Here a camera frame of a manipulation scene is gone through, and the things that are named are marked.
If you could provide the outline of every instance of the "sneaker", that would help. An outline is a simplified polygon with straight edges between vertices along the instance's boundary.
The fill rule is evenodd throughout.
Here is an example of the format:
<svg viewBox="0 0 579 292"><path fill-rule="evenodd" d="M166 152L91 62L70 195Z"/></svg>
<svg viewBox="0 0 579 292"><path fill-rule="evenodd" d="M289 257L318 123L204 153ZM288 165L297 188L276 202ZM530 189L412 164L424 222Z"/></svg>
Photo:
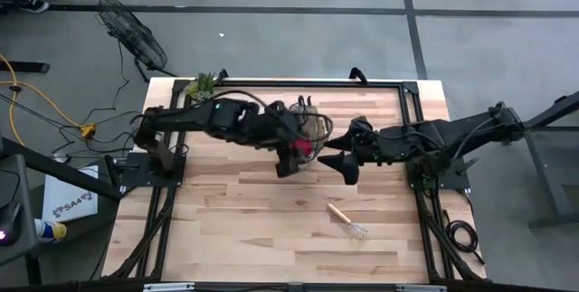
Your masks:
<svg viewBox="0 0 579 292"><path fill-rule="evenodd" d="M42 13L50 7L50 4L42 0L14 0L14 4L23 11Z"/></svg>

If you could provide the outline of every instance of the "small succulent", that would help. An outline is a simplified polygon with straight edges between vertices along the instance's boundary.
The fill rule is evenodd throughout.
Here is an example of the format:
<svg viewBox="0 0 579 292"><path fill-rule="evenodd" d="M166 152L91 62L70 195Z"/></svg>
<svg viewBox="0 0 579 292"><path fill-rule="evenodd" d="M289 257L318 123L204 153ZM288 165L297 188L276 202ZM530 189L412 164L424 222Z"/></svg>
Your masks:
<svg viewBox="0 0 579 292"><path fill-rule="evenodd" d="M195 101L202 102L214 95L214 86L217 83L214 72L197 73L197 79L187 88L187 94Z"/></svg>

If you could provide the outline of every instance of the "wooden tabletop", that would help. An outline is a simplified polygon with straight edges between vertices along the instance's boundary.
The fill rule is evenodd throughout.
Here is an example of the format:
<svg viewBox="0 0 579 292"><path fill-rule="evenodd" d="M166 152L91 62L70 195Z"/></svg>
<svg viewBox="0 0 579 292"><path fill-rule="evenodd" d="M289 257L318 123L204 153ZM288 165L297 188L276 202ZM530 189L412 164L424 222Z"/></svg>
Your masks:
<svg viewBox="0 0 579 292"><path fill-rule="evenodd" d="M145 108L168 106L173 81L153 78ZM424 117L448 118L441 83L418 84ZM395 89L243 89L267 103L280 99L287 106L298 95L311 95L318 111L334 120L332 137L344 134L350 119L359 115L366 115L374 128L402 123ZM318 162L279 179L275 153L228 144L204 133L187 133L185 143L190 152L183 186L177 191L163 280L428 281L416 203L406 185L404 165L365 165L358 184L347 186L341 174ZM103 275L117 269L142 237L150 194L150 188L138 188L120 202ZM327 211L328 203L366 228L369 239L352 240L348 227ZM453 220L474 225L461 195L443 191L441 205ZM442 273L440 249L436 242L433 247ZM148 270L153 267L157 238L152 251ZM461 256L485 277L472 254Z"/></svg>

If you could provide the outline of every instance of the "gray floor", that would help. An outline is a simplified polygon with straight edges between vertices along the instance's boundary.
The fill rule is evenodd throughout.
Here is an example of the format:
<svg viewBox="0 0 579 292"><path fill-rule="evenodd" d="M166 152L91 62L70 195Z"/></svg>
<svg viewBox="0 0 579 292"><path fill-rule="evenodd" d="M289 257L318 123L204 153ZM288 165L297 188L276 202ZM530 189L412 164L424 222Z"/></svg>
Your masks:
<svg viewBox="0 0 579 292"><path fill-rule="evenodd" d="M50 0L94 4L98 0ZM402 8L403 0L121 0L137 5L306 6ZM579 0L413 0L416 8L576 10ZM233 76L344 77L357 66L368 77L416 79L405 16L300 14L138 14L183 75L226 68ZM578 19L419 17L429 79L442 80L453 118L479 113L504 100L522 118L579 88ZM20 74L74 119L108 107L120 78L117 43L94 13L12 13L0 17L0 53L11 60L46 61L47 75ZM118 110L140 109L147 86L125 52L132 79ZM26 90L19 101L51 117L53 110ZM58 130L22 110L15 112L24 142L49 155L64 143ZM7 119L7 106L0 108ZM98 137L128 129L128 119L99 128ZM3 135L13 137L7 123ZM106 147L119 147L117 144ZM67 151L84 149L81 143ZM490 278L500 283L576 290L579 227L530 231L527 222L550 213L525 143L485 146L469 156L472 201ZM82 161L75 160L75 165ZM110 228L62 246L42 258L46 282L86 279ZM24 262L0 268L0 286L25 284Z"/></svg>

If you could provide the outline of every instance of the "electric fan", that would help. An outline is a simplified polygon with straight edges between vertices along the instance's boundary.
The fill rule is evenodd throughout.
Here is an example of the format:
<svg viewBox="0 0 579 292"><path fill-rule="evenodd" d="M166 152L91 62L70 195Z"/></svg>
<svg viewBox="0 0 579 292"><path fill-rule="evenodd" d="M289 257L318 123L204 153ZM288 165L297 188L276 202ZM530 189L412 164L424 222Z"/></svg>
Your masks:
<svg viewBox="0 0 579 292"><path fill-rule="evenodd" d="M150 71L160 71L177 77L165 71L166 54L153 37L151 30L118 0L99 0L99 17L107 27L109 35L119 40L135 56L135 65L145 82L149 82L149 79L140 63L143 63Z"/></svg>

